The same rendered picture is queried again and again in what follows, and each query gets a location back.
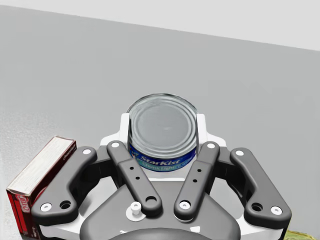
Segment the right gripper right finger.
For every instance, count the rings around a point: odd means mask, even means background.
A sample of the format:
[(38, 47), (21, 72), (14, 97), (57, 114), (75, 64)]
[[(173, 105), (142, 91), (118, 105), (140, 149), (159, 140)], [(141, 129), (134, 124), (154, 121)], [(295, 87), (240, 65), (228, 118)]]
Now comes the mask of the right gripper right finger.
[(204, 114), (196, 115), (196, 159), (174, 203), (180, 220), (194, 219), (215, 179), (223, 179), (235, 192), (245, 221), (268, 229), (286, 229), (292, 211), (254, 154), (245, 147), (228, 150), (226, 141), (209, 134)]

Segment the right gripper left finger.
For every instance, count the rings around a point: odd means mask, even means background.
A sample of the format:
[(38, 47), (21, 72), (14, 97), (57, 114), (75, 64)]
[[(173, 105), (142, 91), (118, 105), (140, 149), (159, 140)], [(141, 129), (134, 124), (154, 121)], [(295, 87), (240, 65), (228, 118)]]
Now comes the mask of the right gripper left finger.
[(98, 149), (82, 146), (70, 155), (31, 208), (38, 225), (73, 222), (89, 192), (106, 177), (112, 177), (117, 187), (126, 185), (147, 216), (161, 213), (161, 197), (129, 153), (130, 125), (129, 113), (123, 113), (119, 131), (104, 137)]

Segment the green and blue rectangular can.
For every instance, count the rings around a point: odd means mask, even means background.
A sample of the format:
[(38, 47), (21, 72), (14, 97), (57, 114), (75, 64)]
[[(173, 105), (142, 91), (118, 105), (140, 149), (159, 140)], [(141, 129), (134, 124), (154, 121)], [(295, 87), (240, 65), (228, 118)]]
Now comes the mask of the green and blue rectangular can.
[(318, 239), (307, 233), (288, 230), (283, 240), (318, 240)]

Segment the red and white carton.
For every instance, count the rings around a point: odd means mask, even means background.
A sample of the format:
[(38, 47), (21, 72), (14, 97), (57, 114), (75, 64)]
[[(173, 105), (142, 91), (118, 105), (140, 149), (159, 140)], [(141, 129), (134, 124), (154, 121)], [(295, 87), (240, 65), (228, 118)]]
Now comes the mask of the red and white carton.
[(74, 139), (54, 136), (7, 186), (6, 192), (19, 233), (40, 240), (31, 209), (77, 149)]

